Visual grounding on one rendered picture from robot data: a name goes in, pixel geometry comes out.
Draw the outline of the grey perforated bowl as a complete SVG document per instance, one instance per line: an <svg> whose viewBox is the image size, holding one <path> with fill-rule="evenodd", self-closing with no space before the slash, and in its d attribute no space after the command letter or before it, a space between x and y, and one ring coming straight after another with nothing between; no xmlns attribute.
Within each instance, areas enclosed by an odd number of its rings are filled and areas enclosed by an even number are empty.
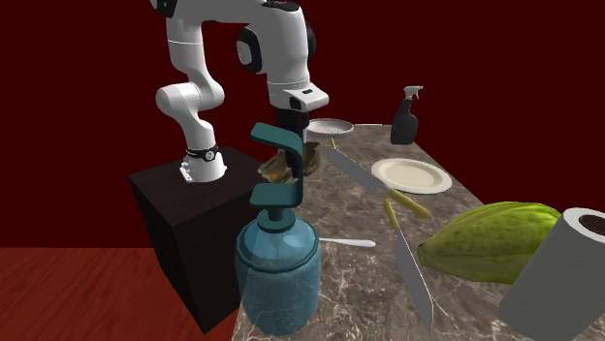
<svg viewBox="0 0 605 341"><path fill-rule="evenodd" d="M339 138L351 134L355 126L341 119L318 118L311 119L306 127L309 134L324 138Z"/></svg>

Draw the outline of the brown lumpy shell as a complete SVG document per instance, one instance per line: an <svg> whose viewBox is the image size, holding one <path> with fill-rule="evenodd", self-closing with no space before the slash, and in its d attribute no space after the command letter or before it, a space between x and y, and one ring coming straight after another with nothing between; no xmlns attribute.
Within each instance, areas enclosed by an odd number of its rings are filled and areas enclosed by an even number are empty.
<svg viewBox="0 0 605 341"><path fill-rule="evenodd" d="M317 171L320 166L319 142L309 141L303 147L303 175L309 176ZM261 174L270 183L286 183L292 178L292 170L287 164L284 150L278 149L277 153L258 168Z"/></svg>

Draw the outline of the black spray bottle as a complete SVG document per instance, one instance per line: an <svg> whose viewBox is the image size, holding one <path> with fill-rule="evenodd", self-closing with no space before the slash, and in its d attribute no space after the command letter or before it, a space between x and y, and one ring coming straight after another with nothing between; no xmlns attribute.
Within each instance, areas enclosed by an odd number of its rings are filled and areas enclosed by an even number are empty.
<svg viewBox="0 0 605 341"><path fill-rule="evenodd" d="M407 145L414 141L419 122L410 110L413 97L418 97L418 92L421 89L422 86L419 85L410 85L404 88L404 99L401 101L393 119L391 144Z"/></svg>

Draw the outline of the white plate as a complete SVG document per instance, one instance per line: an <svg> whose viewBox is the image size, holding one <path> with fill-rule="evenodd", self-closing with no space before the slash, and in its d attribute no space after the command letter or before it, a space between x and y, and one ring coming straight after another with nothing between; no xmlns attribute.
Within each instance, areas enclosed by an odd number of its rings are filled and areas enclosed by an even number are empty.
<svg viewBox="0 0 605 341"><path fill-rule="evenodd" d="M372 165L371 173L390 187L410 194L439 194L453 185L450 175L441 168L412 159L380 160Z"/></svg>

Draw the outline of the dark robot stand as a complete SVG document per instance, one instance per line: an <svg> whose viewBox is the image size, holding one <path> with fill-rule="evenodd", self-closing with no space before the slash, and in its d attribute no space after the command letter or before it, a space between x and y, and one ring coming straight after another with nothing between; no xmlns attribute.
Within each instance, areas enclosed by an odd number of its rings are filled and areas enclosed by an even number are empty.
<svg viewBox="0 0 605 341"><path fill-rule="evenodd" d="M264 181L257 159L220 152L227 170L208 183L186 182L180 161L128 176L158 263L204 333L239 309L235 243L258 214L249 199Z"/></svg>

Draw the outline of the teal pump dispenser bottle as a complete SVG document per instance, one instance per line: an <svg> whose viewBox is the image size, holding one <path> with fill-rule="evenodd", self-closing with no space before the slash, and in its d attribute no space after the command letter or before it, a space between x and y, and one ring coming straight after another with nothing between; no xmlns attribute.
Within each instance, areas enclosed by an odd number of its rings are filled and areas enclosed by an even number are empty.
<svg viewBox="0 0 605 341"><path fill-rule="evenodd" d="M265 334L288 335L315 312L320 284L319 237L294 208L303 201L303 141L295 133L257 123L250 137L295 156L298 180L254 187L250 205L256 219L236 239L235 266L241 305Z"/></svg>

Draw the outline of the green oval pod fruit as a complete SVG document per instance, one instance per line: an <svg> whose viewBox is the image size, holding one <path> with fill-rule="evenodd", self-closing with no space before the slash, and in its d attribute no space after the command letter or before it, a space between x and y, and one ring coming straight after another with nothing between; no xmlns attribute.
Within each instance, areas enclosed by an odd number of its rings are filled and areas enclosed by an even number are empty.
<svg viewBox="0 0 605 341"><path fill-rule="evenodd" d="M465 280L512 284L559 216L538 202L482 205L421 243L417 256L423 266Z"/></svg>

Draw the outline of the white paper towel roll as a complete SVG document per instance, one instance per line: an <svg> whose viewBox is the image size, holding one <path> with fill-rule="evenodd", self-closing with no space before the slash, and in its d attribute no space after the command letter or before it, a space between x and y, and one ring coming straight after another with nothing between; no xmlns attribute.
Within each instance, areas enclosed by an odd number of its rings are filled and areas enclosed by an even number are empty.
<svg viewBox="0 0 605 341"><path fill-rule="evenodd" d="M605 213L566 209L499 311L508 326L534 341L573 341L605 314Z"/></svg>

